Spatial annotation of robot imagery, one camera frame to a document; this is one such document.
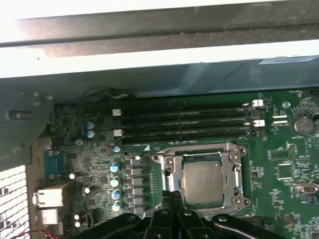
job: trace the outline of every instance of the motherboard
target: motherboard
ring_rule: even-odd
[[[179,190],[207,219],[318,239],[318,119],[307,89],[56,106],[45,179],[75,181],[70,236]]]

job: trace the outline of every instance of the cable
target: cable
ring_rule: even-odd
[[[112,97],[115,100],[119,100],[119,99],[127,97],[127,96],[129,96],[129,95],[128,94],[121,94],[119,96],[112,96],[111,94],[109,94],[109,97]]]
[[[29,230],[27,232],[22,232],[14,237],[11,237],[10,239],[16,239],[18,237],[21,237],[21,236],[24,236],[25,234],[31,234],[31,233],[43,233],[45,234],[49,239],[58,239],[57,236],[54,236],[51,232],[48,232],[48,231],[45,231],[45,230],[42,230],[42,229],[33,229],[33,230]]]

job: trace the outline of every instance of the cpu socket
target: cpu socket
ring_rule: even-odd
[[[157,152],[163,188],[180,191],[188,209],[204,216],[233,214],[251,205],[244,197],[241,161],[247,148],[233,143],[173,146]]]

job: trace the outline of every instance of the label sticker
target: label sticker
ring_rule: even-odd
[[[263,60],[262,62],[259,63],[259,65],[307,62],[307,61],[315,60],[318,57],[319,56],[299,56],[299,57],[273,58],[273,59]]]

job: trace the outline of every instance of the chip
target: chip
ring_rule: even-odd
[[[223,178],[219,161],[187,163],[183,169],[185,200],[189,204],[223,200]]]
[[[100,182],[101,183],[107,183],[108,182],[108,178],[106,176],[101,176],[100,177]]]
[[[293,178],[293,167],[291,163],[278,164],[278,180]]]
[[[319,233],[311,233],[312,239],[319,239]]]
[[[291,214],[285,215],[285,216],[284,216],[284,221],[285,221],[286,223],[293,223],[293,222],[294,222],[294,217],[293,217],[293,215],[291,215]]]
[[[94,199],[90,199],[88,201],[88,206],[94,206],[95,205],[95,200]]]
[[[252,177],[258,177],[258,172],[257,171],[252,171],[251,172]]]
[[[69,153],[69,154],[68,154],[68,159],[69,159],[69,160],[74,160],[74,159],[76,159],[76,153]]]
[[[89,158],[89,157],[83,158],[83,163],[84,164],[90,164],[91,163],[91,158]]]
[[[283,220],[284,220],[283,215],[278,215],[278,216],[277,216],[277,221],[278,221],[278,222],[282,222]]]

